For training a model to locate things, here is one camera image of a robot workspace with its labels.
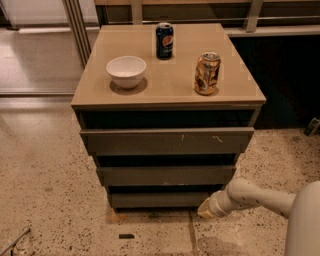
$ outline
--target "beer can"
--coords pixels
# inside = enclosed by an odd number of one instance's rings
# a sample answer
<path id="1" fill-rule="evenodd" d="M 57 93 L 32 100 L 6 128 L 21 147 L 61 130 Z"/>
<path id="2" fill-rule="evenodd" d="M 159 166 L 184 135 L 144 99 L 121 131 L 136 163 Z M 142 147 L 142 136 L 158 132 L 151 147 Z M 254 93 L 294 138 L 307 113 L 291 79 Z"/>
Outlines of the beer can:
<path id="1" fill-rule="evenodd" d="M 214 92 L 219 75 L 221 59 L 215 52 L 204 52 L 198 59 L 194 90 L 201 95 Z"/>

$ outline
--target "beige countertop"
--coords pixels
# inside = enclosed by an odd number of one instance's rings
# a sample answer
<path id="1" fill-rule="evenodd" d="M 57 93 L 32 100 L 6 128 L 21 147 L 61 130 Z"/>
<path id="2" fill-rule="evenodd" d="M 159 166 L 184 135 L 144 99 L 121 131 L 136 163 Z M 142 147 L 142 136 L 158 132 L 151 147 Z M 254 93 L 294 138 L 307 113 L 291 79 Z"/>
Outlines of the beige countertop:
<path id="1" fill-rule="evenodd" d="M 154 106 L 262 105 L 266 99 L 220 24 L 175 24 L 170 60 L 156 58 L 156 25 L 103 26 L 72 100 L 74 109 Z M 197 94 L 198 58 L 214 51 L 221 56 L 217 90 Z M 132 55 L 147 63 L 145 78 L 132 90 L 118 88 L 106 72 L 108 62 Z"/>

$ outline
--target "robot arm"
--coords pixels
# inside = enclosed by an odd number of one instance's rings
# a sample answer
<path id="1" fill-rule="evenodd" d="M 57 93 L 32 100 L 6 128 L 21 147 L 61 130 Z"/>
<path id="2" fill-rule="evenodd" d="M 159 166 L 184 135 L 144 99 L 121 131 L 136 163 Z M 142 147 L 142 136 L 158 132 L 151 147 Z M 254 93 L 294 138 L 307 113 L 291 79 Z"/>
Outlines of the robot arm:
<path id="1" fill-rule="evenodd" d="M 234 210 L 263 206 L 288 219 L 285 256 L 320 255 L 320 181 L 302 188 L 297 195 L 261 189 L 243 178 L 234 178 L 198 208 L 205 218 L 223 217 Z"/>
<path id="2" fill-rule="evenodd" d="M 211 195 L 199 208 L 202 217 L 223 217 L 234 210 L 263 206 L 288 219 L 295 194 L 261 189 L 244 178 L 234 178 L 225 190 Z"/>

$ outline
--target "white bowl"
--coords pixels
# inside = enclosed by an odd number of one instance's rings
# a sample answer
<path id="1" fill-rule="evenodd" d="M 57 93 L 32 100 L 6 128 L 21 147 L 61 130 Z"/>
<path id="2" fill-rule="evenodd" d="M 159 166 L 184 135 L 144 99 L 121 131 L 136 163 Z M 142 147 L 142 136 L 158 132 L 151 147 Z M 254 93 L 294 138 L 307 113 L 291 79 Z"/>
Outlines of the white bowl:
<path id="1" fill-rule="evenodd" d="M 144 76 L 146 62 L 135 56 L 122 56 L 111 60 L 106 67 L 112 81 L 123 89 L 136 87 Z"/>

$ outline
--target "soda can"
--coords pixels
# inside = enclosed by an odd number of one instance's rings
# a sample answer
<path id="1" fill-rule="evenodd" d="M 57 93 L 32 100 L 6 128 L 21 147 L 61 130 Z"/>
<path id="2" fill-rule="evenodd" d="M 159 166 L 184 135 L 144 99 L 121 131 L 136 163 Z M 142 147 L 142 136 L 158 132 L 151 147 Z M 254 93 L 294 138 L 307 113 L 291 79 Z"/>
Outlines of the soda can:
<path id="1" fill-rule="evenodd" d="M 215 52 L 204 52 L 198 59 L 194 90 L 201 95 L 210 95 L 214 92 L 219 75 L 221 59 Z"/>
<path id="2" fill-rule="evenodd" d="M 161 22 L 156 28 L 156 53 L 157 58 L 167 60 L 172 57 L 173 27 L 170 23 Z"/>

